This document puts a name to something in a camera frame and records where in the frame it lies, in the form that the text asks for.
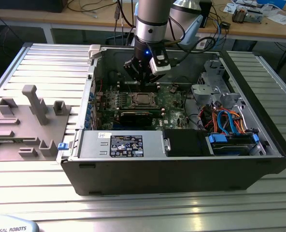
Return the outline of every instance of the workbench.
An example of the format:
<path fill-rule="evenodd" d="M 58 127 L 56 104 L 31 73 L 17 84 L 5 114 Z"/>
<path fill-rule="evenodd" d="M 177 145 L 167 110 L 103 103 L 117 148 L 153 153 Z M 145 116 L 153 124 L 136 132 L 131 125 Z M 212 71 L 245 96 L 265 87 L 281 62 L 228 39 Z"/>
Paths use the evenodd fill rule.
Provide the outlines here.
<path fill-rule="evenodd" d="M 65 101 L 71 105 L 71 115 L 63 141 L 73 140 L 89 66 L 88 49 L 88 45 L 26 45 L 0 79 L 0 98 L 29 104 L 21 90 L 31 84 L 37 86 L 37 95 L 47 104 Z M 254 58 L 247 58 L 250 54 L 243 56 L 246 58 L 236 61 L 253 65 Z M 268 91 L 259 91 L 259 95 L 279 86 L 279 91 L 286 92 L 280 78 L 260 78 L 261 82 L 248 78 L 251 87 L 258 89 L 256 83 L 261 83 Z M 286 116 L 279 107 L 286 106 L 285 98 L 275 105 L 262 98 L 270 115 L 283 118 L 276 124 L 283 136 Z M 286 232 L 286 169 L 263 177 L 246 191 L 79 196 L 55 161 L 0 162 L 0 214 L 34 220 L 42 232 L 87 228 L 106 232 Z"/>
<path fill-rule="evenodd" d="M 261 24 L 254 23 L 233 23 L 231 14 L 222 12 L 229 0 L 214 1 L 217 13 L 222 20 L 231 23 L 228 39 L 253 40 L 253 41 L 269 41 L 269 42 L 286 42 L 286 25 L 275 23 L 267 18 L 263 19 Z M 88 0 L 82 0 L 82 4 L 90 3 Z M 112 3 L 111 0 L 104 0 L 99 4 L 92 5 L 98 8 Z M 131 19 L 131 4 L 124 3 L 124 12 L 127 19 Z M 80 10 L 79 3 L 75 0 L 71 3 L 71 7 Z M 62 13 L 49 13 L 38 11 L 23 10 L 1 10 L 0 17 L 9 26 L 36 27 L 42 28 L 48 44 L 54 44 L 53 29 L 78 29 L 78 30 L 114 30 L 114 12 L 116 5 L 97 10 L 97 18 L 81 12 L 74 12 L 65 8 Z M 121 20 L 118 21 L 117 30 L 121 32 Z M 129 26 L 124 22 L 124 32 L 130 31 Z M 205 37 L 214 35 L 216 29 L 212 20 L 208 20 L 205 28 L 199 29 L 197 36 Z"/>

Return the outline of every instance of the slotted aluminum plate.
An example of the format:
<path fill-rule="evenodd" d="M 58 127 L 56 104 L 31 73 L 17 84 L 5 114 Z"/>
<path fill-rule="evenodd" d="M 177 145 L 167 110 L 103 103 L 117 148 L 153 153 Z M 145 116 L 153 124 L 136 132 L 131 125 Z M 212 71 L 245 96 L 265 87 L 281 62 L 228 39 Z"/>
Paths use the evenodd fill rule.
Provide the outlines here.
<path fill-rule="evenodd" d="M 248 52 L 227 52 L 286 140 L 286 84 L 262 57 Z M 229 79 L 238 92 L 232 79 Z"/>

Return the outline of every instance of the motherboard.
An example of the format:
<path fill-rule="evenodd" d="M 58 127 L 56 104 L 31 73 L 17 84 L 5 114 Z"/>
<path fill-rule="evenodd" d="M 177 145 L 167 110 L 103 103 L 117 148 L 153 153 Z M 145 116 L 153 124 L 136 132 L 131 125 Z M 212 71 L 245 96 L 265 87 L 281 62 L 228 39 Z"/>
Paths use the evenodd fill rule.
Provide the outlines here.
<path fill-rule="evenodd" d="M 185 91 L 178 85 L 108 86 L 96 93 L 98 130 L 187 129 Z"/>

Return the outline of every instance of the black box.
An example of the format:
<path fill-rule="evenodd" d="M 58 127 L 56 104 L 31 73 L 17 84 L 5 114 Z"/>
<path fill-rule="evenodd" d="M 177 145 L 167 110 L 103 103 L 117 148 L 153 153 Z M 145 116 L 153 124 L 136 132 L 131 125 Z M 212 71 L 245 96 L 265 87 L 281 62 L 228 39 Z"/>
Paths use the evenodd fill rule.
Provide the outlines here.
<path fill-rule="evenodd" d="M 0 0 L 0 9 L 61 13 L 68 0 Z"/>
<path fill-rule="evenodd" d="M 200 25 L 200 28 L 205 28 L 207 18 L 209 16 L 209 13 L 212 7 L 212 1 L 211 0 L 200 0 L 200 7 L 201 7 L 201 15 L 203 16 L 203 20 Z"/>

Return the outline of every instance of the electronic device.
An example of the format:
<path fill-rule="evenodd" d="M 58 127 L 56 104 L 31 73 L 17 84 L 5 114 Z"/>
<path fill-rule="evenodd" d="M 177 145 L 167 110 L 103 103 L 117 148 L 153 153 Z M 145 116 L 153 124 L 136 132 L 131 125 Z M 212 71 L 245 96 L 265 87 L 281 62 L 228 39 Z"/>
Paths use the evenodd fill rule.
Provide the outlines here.
<path fill-rule="evenodd" d="M 0 9 L 61 13 L 67 2 L 67 0 L 0 0 Z"/>
<path fill-rule="evenodd" d="M 247 9 L 244 22 L 261 23 L 263 20 L 263 12 L 261 9 Z"/>
<path fill-rule="evenodd" d="M 239 71 L 243 54 L 190 54 L 142 87 L 122 68 L 135 50 L 90 48 L 75 136 L 57 158 L 79 195 L 247 189 L 286 168 L 286 142 Z"/>
<path fill-rule="evenodd" d="M 211 0 L 200 0 L 199 5 L 201 7 L 201 15 L 203 16 L 203 20 L 200 25 L 200 28 L 205 28 L 206 22 L 207 22 L 207 19 L 208 19 L 208 16 L 210 14 L 210 10 L 212 7 L 212 1 Z"/>

